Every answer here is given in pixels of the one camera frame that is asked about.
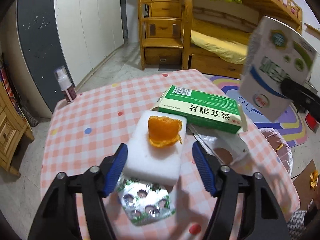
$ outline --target yellow bedding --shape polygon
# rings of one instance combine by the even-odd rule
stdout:
[[[244,64],[250,33],[192,19],[191,42],[223,60]]]

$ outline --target white sponge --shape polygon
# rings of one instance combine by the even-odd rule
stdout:
[[[180,115],[156,111],[145,111],[137,124],[136,130],[128,142],[128,159],[123,173],[126,176],[144,181],[174,186],[180,175],[182,144],[156,148],[148,141],[148,120],[150,116],[167,116],[182,121],[179,132],[182,142],[186,135],[187,119]]]

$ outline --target wardrobe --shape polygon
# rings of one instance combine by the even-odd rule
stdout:
[[[121,0],[17,1],[21,52],[31,82],[51,112],[63,99],[53,73],[56,68],[64,65],[77,86],[124,44],[126,19],[121,18],[120,2],[123,4]]]

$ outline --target rug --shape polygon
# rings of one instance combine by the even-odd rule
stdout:
[[[240,102],[244,113],[247,114],[259,129],[269,127],[278,130],[288,143],[289,147],[297,146],[307,140],[308,137],[305,123],[296,113],[294,106],[290,105],[275,122],[270,122],[239,94],[238,89],[240,81],[238,79],[222,76],[211,76],[209,79],[228,97]]]

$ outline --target white wardrobe door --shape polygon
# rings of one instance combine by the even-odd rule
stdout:
[[[122,32],[122,22],[121,22],[121,8],[120,8],[120,0],[110,0],[110,11],[112,14],[112,31],[113,31],[113,39],[115,42],[116,49],[119,48],[123,41],[123,32]]]
[[[78,85],[92,70],[82,30],[79,0],[54,0],[54,11],[63,55]]]
[[[108,55],[99,21],[98,0],[80,0],[80,11],[85,43],[95,68]]]
[[[106,52],[109,55],[115,50],[115,44],[113,39],[113,22],[110,15],[110,0],[98,0],[99,20],[101,33],[106,46]]]

